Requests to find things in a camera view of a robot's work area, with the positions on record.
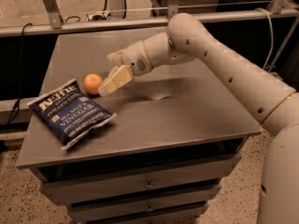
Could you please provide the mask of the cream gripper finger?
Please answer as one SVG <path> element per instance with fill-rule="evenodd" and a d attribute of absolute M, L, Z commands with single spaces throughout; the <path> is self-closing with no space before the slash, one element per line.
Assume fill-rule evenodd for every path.
<path fill-rule="evenodd" d="M 124 53 L 123 49 L 118 50 L 116 52 L 109 53 L 107 55 L 107 60 L 116 66 L 122 66 L 124 65 L 123 58 L 122 58 L 123 53 Z"/>
<path fill-rule="evenodd" d="M 133 71 L 129 65 L 115 66 L 108 77 L 98 88 L 98 93 L 105 97 L 126 85 L 133 79 Z"/>

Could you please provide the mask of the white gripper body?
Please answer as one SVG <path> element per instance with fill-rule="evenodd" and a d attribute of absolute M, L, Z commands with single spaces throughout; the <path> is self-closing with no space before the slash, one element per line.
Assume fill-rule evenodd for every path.
<path fill-rule="evenodd" d="M 131 67 L 135 76 L 143 76 L 153 69 L 143 41 L 128 46 L 121 57 L 123 63 Z"/>

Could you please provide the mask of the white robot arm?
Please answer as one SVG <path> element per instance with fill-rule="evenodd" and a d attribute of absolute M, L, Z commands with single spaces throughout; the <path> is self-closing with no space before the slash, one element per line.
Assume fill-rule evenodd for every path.
<path fill-rule="evenodd" d="M 115 65 L 98 88 L 107 96 L 163 64 L 200 59 L 272 136 L 261 182 L 257 224 L 299 224 L 299 93 L 179 13 L 166 31 L 107 55 Z"/>

